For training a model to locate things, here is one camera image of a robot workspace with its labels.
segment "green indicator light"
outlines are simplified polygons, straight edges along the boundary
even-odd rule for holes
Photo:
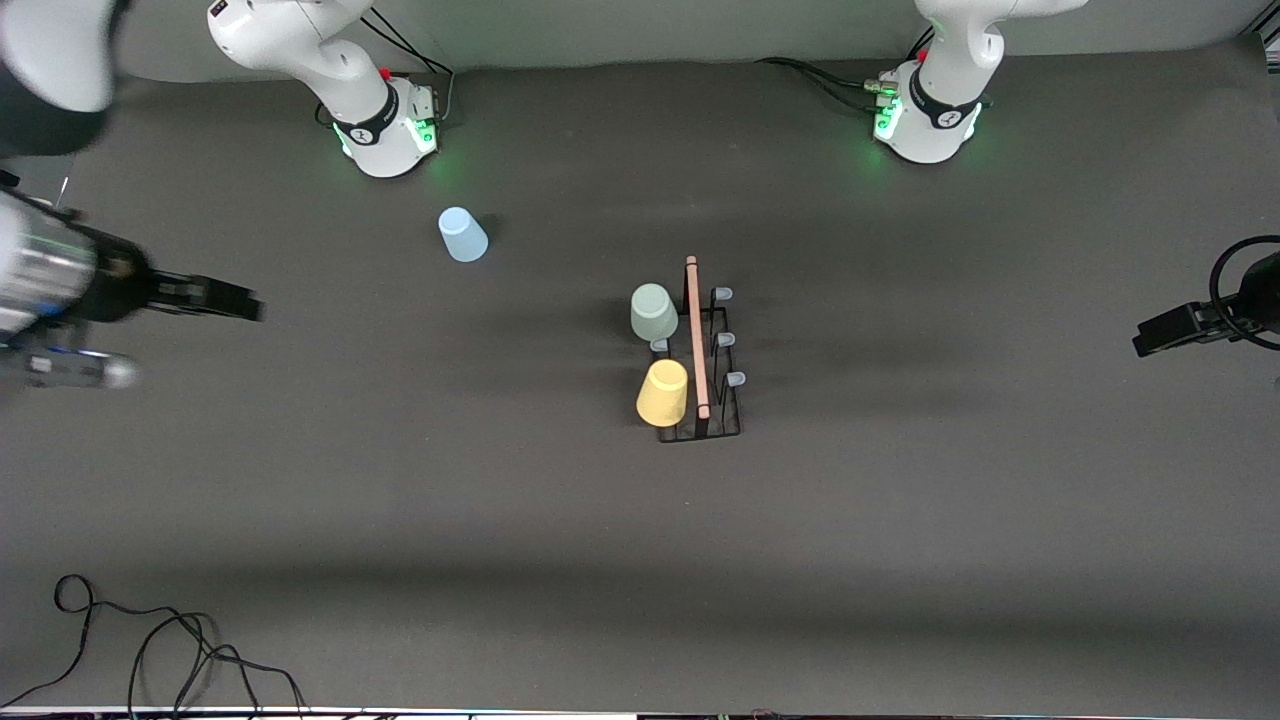
[[[895,99],[892,105],[881,111],[887,117],[882,117],[876,123],[876,137],[888,141],[893,137],[893,131],[897,129],[897,120],[902,117],[902,101]]]
[[[404,118],[404,127],[410,129],[413,143],[424,155],[435,151],[435,123],[431,120],[410,120]]]
[[[338,142],[342,143],[342,152],[351,158],[351,147],[347,147],[347,138],[342,136],[342,131],[338,129],[338,123],[333,124],[333,132],[338,136]]]
[[[974,129],[978,128],[978,115],[980,115],[980,114],[982,114],[982,102],[978,102],[978,106],[974,108],[974,110],[973,110],[973,120],[969,123],[969,129],[966,129],[964,132],[964,138],[965,140],[969,140],[970,137],[973,137]]]

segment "cable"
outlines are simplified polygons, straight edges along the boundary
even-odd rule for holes
[[[1222,270],[1226,268],[1226,263],[1235,256],[1236,252],[1244,250],[1245,247],[1252,247],[1254,245],[1280,245],[1280,236],[1276,234],[1262,234],[1258,237],[1251,237],[1249,240],[1242,240],[1231,247],[1228,247],[1222,255],[1219,256],[1217,263],[1213,263],[1213,272],[1208,274],[1208,299],[1213,305],[1213,310],[1217,311],[1226,327],[1235,331],[1235,334],[1240,338],[1257,345],[1258,347],[1266,347],[1267,350],[1275,350],[1280,352],[1280,342],[1271,342],[1270,340],[1262,340],[1258,333],[1253,331],[1247,331],[1240,325],[1235,324],[1235,319],[1231,318],[1230,311],[1226,309],[1226,304],[1222,302],[1221,288],[1219,287],[1222,281]]]
[[[63,593],[65,592],[67,585],[72,582],[78,582],[81,587],[84,588],[84,594],[87,600],[82,607],[70,607],[63,601]],[[182,691],[174,698],[173,717],[175,720],[178,717],[183,702],[187,700],[187,694],[191,692],[191,688],[196,684],[196,680],[200,678],[201,673],[211,667],[214,662],[225,662],[228,665],[234,665],[239,670],[241,682],[244,684],[244,692],[248,696],[250,702],[253,705],[255,711],[261,711],[262,703],[259,702],[257,694],[253,692],[253,684],[248,679],[248,670],[283,675],[284,679],[288,680],[289,683],[289,691],[293,693],[293,701],[298,710],[298,717],[302,716],[302,706],[306,705],[306,700],[302,697],[302,691],[298,688],[298,684],[293,679],[293,675],[291,675],[285,670],[280,670],[279,667],[271,667],[269,665],[250,662],[248,660],[241,657],[239,651],[236,650],[236,647],[232,644],[224,643],[215,647],[205,637],[204,621],[207,620],[210,623],[210,626],[212,626],[214,624],[214,619],[205,612],[179,612],[178,610],[168,605],[163,605],[160,607],[152,607],[148,610],[134,610],[132,607],[125,607],[123,605],[118,605],[110,601],[96,600],[93,597],[93,585],[88,582],[87,578],[77,574],[63,575],[61,578],[59,578],[58,584],[54,585],[54,606],[58,607],[60,612],[64,612],[67,615],[79,615],[81,612],[84,614],[84,623],[83,625],[81,625],[79,646],[76,650],[76,657],[72,659],[70,665],[67,666],[67,670],[63,670],[61,675],[54,678],[47,683],[41,683],[38,685],[35,685],[32,688],[28,688],[18,693],[4,705],[0,705],[0,708],[9,707],[10,705],[22,701],[24,697],[37,691],[42,691],[45,688],[56,685],[58,683],[61,683],[68,676],[70,676],[70,674],[76,670],[76,667],[79,666],[81,660],[84,657],[84,647],[88,643],[88,629],[93,623],[95,612],[100,607],[109,607],[111,610],[115,610],[116,612],[122,612],[124,615],[134,615],[134,616],[152,615],[156,612],[169,614],[169,618],[164,619],[159,625],[152,628],[150,633],[147,633],[146,638],[142,641],[142,644],[138,647],[137,655],[134,655],[133,657],[133,667],[129,671],[129,687],[127,696],[128,714],[131,717],[133,716],[134,688],[137,685],[138,675],[142,671],[142,661],[146,657],[147,647],[151,644],[151,641],[161,630],[173,624],[178,624],[183,630],[187,632],[188,635],[191,635],[196,641],[196,659],[192,662],[191,673],[188,673],[187,680],[182,685]]]
[[[810,73],[820,77],[822,79],[838,85],[841,87],[854,87],[858,90],[863,88],[863,83],[859,81],[845,79],[837,74],[829,73],[813,63],[805,63],[804,60],[796,60],[795,58],[760,58],[756,63],[765,63],[768,65],[783,65],[787,68],[795,68],[803,73]]]
[[[396,29],[396,26],[393,26],[390,23],[390,20],[387,19],[387,17],[384,17],[381,13],[378,12],[378,8],[370,8],[370,10],[374,13],[374,17],[376,17],[379,20],[383,22],[384,26],[387,26],[387,29],[392,31],[392,35],[394,35],[396,37],[399,38],[399,41],[397,42],[394,38],[392,38],[390,35],[387,35],[378,26],[375,26],[374,23],[369,22],[367,18],[360,18],[360,22],[365,23],[365,27],[367,27],[369,29],[371,29],[375,33],[378,33],[378,36],[381,37],[383,40],[385,40],[387,42],[390,42],[396,47],[399,47],[404,53],[408,53],[410,55],[412,55],[412,56],[417,58],[419,60],[421,60],[422,64],[426,65],[426,69],[431,70],[433,73],[436,72],[435,68],[439,68],[440,70],[443,70],[443,72],[445,72],[445,73],[448,73],[451,76],[453,74],[453,70],[449,69],[443,63],[433,60],[433,59],[428,58],[426,55],[419,53],[417,47],[413,47],[413,44],[410,42],[408,40],[406,40],[404,36],[401,35],[401,32],[398,29]]]
[[[804,77],[806,77],[810,81],[813,81],[813,83],[818,86],[818,90],[822,90],[824,94],[827,94],[827,96],[829,96],[831,99],[833,99],[836,102],[840,102],[841,105],[844,105],[846,108],[851,108],[854,110],[860,110],[860,111],[864,111],[864,113],[874,113],[874,111],[877,111],[876,106],[873,106],[873,105],[868,105],[868,104],[864,104],[864,102],[855,102],[855,101],[845,97],[844,95],[840,95],[838,92],[835,91],[835,88],[832,88],[831,86],[826,85],[823,81],[833,83],[837,87],[856,88],[856,90],[861,90],[863,88],[863,83],[860,83],[860,82],[854,82],[854,81],[850,81],[850,79],[845,79],[845,78],[842,78],[840,76],[836,76],[836,74],[832,74],[832,73],[829,73],[829,72],[827,72],[827,70],[824,70],[824,69],[822,69],[822,68],[819,68],[819,67],[817,67],[814,64],[805,63],[803,60],[795,60],[792,58],[762,58],[762,59],[756,60],[756,63],[764,63],[764,64],[768,64],[768,65],[782,65],[782,67],[786,67],[786,68],[792,68],[795,70],[799,70],[800,74],[803,74]]]
[[[1267,23],[1275,19],[1276,14],[1280,14],[1280,5],[1271,8],[1270,10],[1263,10],[1263,15],[1258,17],[1258,20],[1253,23],[1253,32],[1261,33],[1262,28]]]
[[[378,18],[379,20],[381,20],[381,23],[384,26],[387,26],[387,29],[392,31],[392,35],[394,35],[397,38],[399,38],[399,41],[397,42],[397,40],[392,38],[390,35],[387,35],[378,26],[375,26],[374,23],[369,22],[369,19],[360,18],[360,22],[365,23],[365,27],[367,27],[369,29],[371,29],[375,33],[378,33],[379,37],[381,37],[387,42],[390,42],[393,46],[396,46],[396,47],[403,50],[404,53],[408,53],[410,55],[412,55],[412,56],[417,58],[419,60],[421,60],[422,64],[426,65],[426,69],[431,70],[433,73],[438,72],[436,68],[439,68],[440,72],[444,72],[444,73],[447,73],[449,76],[449,87],[448,87],[448,90],[445,90],[445,94],[444,94],[445,95],[445,99],[444,99],[444,111],[440,113],[440,118],[439,118],[440,122],[444,122],[445,119],[448,119],[449,113],[453,111],[453,86],[454,86],[454,83],[457,82],[457,78],[458,78],[457,73],[454,73],[453,69],[449,68],[448,65],[445,65],[444,63],[440,63],[438,60],[433,60],[431,58],[428,58],[426,55],[419,53],[417,47],[413,47],[413,44],[410,42],[407,37],[404,37],[403,35],[401,35],[401,31],[396,29],[396,26],[393,26],[392,22],[388,20],[387,17],[383,15],[378,10],[378,8],[370,8],[369,10],[371,13],[374,13],[374,17]]]
[[[312,119],[315,119],[316,124],[320,126],[320,127],[323,127],[323,128],[332,127],[333,126],[333,115],[329,115],[329,122],[326,123],[326,122],[324,122],[320,118],[320,111],[321,110],[324,110],[325,113],[328,113],[328,110],[325,110],[324,102],[316,102],[315,113],[311,114]]]
[[[928,29],[920,33],[920,37],[919,40],[915,41],[915,45],[913,45],[911,49],[906,51],[906,59],[914,60],[915,56],[920,53],[920,50],[923,50],[924,46],[928,45],[931,40],[933,40],[933,35],[934,35],[933,26],[931,24]]]

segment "plastic cup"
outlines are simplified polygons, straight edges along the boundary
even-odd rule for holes
[[[636,398],[640,419],[655,428],[678,425],[687,404],[689,372],[685,366],[675,360],[658,360],[650,365]]]
[[[648,283],[631,293],[631,329],[640,340],[666,340],[676,333],[678,325],[680,318],[667,288]]]
[[[489,236],[465,208],[440,213],[439,227],[445,250],[458,263],[479,260],[489,250]]]

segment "pink wooden rod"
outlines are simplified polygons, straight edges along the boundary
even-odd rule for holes
[[[685,277],[689,281],[689,332],[692,333],[694,387],[698,391],[698,418],[709,420],[712,404],[707,392],[707,345],[703,341],[703,300],[698,290],[698,258],[685,259]]]

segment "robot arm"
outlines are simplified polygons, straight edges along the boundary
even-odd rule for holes
[[[1280,245],[1280,236],[1253,237],[1229,247],[1210,273],[1208,302],[1188,302],[1138,325],[1138,337],[1133,338],[1138,357],[1221,340],[1244,340],[1267,350],[1280,350],[1276,341],[1258,337],[1266,331],[1280,334],[1280,252],[1251,265],[1235,295],[1222,297],[1219,288],[1226,263],[1240,250],[1256,245]]]
[[[909,59],[881,73],[881,83],[905,88],[883,100],[876,138],[914,163],[950,159],[973,135],[982,96],[1000,61],[1005,37],[996,23],[1056,15],[1088,0],[915,0],[936,37],[923,61]]]
[[[916,9],[933,23],[937,33],[920,68],[922,85],[932,97],[950,105],[977,100],[1005,59],[1005,36],[996,23],[1057,15],[1085,3],[1088,0],[916,0]]]
[[[396,177],[436,149],[435,95],[384,78],[369,54],[334,35],[372,0],[216,0],[209,32],[236,63],[292,76],[334,118],[343,151],[365,173]]]
[[[128,1],[0,4],[0,156],[65,155],[106,124],[110,44]]]
[[[111,42],[128,4],[0,4],[0,158],[74,152],[101,132]],[[251,291],[159,272],[137,245],[9,186],[0,188],[0,374],[32,386],[125,387],[137,365],[84,350],[87,323],[145,307],[260,319]]]
[[[358,123],[383,109],[387,83],[361,46],[333,36],[372,4],[218,0],[209,8],[209,32],[236,63],[294,77],[316,94],[335,120]]]

